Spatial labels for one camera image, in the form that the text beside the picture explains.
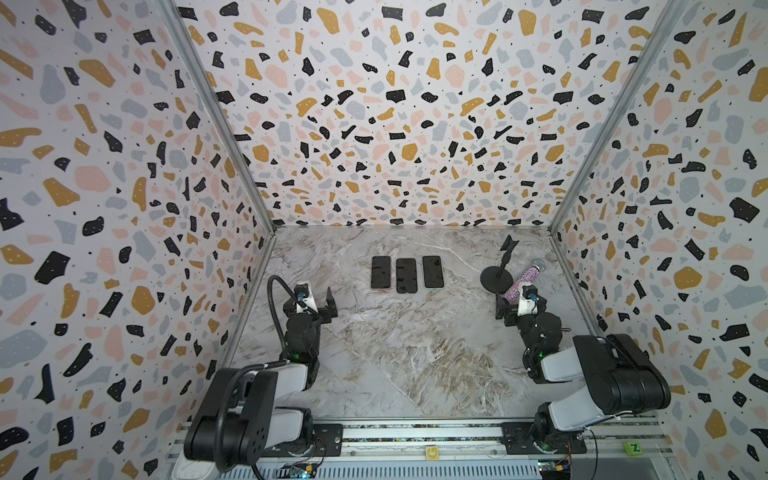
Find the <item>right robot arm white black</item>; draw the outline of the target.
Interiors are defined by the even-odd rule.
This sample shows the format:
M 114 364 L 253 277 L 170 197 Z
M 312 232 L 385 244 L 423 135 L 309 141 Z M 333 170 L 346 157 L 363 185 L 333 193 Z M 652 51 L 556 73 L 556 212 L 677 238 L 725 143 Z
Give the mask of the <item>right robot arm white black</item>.
M 583 381 L 564 399 L 541 404 L 527 437 L 544 452 L 573 446 L 587 428 L 623 414 L 663 410 L 671 388 L 662 373 L 626 334 L 576 335 L 560 347 L 566 328 L 546 310 L 546 299 L 527 285 L 512 304 L 497 294 L 495 316 L 515 327 L 525 346 L 523 367 L 537 384 Z

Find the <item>black phone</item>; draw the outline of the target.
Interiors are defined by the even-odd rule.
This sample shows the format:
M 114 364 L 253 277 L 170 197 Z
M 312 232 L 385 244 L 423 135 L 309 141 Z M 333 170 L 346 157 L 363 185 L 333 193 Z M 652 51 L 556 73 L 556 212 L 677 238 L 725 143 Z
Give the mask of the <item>black phone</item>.
M 445 286 L 443 265 L 438 255 L 428 255 L 422 258 L 424 286 L 429 289 L 438 289 Z
M 399 294 L 418 292 L 417 262 L 414 258 L 398 258 L 395 262 L 396 291 Z

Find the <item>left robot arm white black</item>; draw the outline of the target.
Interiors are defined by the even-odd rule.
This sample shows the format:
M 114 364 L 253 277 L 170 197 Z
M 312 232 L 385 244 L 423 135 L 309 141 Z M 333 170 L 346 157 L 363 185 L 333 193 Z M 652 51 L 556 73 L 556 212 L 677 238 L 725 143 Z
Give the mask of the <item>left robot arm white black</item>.
M 212 474 L 237 466 L 255 467 L 266 456 L 308 458 L 324 449 L 311 410 L 280 406 L 278 400 L 310 389 L 320 367 L 321 327 L 338 316 L 332 291 L 318 306 L 310 285 L 295 286 L 285 302 L 287 315 L 280 359 L 228 367 L 213 380 L 183 444 L 186 462 L 200 462 Z

